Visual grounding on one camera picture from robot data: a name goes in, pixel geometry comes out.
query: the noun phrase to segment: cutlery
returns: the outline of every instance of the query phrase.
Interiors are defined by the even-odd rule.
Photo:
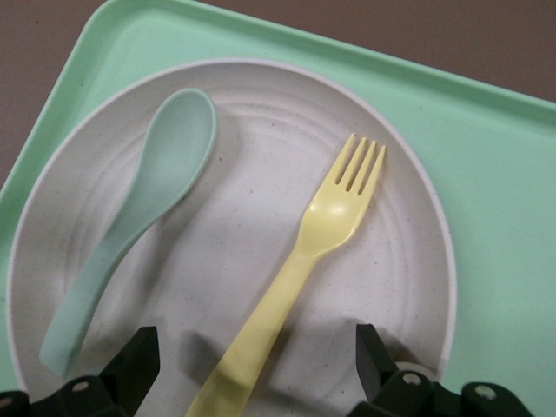
[[[44,336],[40,361],[55,374],[64,377],[75,364],[96,306],[123,257],[201,174],[214,147],[216,124],[215,105],[198,89],[177,91],[156,111],[128,194]]]
[[[345,243],[361,224],[386,148],[381,147],[372,163],[376,142],[368,146],[368,140],[362,138],[352,154],[354,142],[355,136],[351,135],[303,214],[291,254],[202,386],[186,417],[241,414],[314,265]]]

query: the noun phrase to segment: tray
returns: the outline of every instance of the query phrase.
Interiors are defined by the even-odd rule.
[[[0,300],[17,220],[43,165],[97,105],[180,63],[251,56],[351,89],[413,147],[447,214],[459,276],[443,385],[513,390],[538,415],[556,400],[556,105],[370,50],[185,0],[113,0],[83,30],[0,192]],[[0,390],[17,388],[0,309]]]

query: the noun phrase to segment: brown surface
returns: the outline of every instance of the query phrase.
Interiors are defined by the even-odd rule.
[[[0,185],[103,0],[0,1]],[[556,102],[553,0],[207,0]]]

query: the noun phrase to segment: spoon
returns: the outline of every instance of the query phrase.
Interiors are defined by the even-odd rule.
[[[128,194],[44,336],[39,358],[55,374],[65,377],[73,368],[96,306],[123,257],[201,174],[214,147],[216,125],[215,105],[198,89],[177,91],[156,111]]]

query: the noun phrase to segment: round white plate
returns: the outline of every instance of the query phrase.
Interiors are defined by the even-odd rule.
[[[161,372],[138,415],[184,415],[292,248],[303,211],[352,132],[387,145],[371,207],[354,239],[309,277],[244,415],[348,413],[364,399],[356,323],[373,323],[396,360],[441,373],[454,329],[453,251],[412,150],[376,110],[320,76],[228,59],[126,89],[50,159],[10,260],[10,343],[22,387],[37,400],[61,386],[38,361],[46,328],[124,197],[151,117],[187,87],[215,101],[214,154],[187,198],[114,274],[72,376],[99,371],[140,326],[156,325]]]

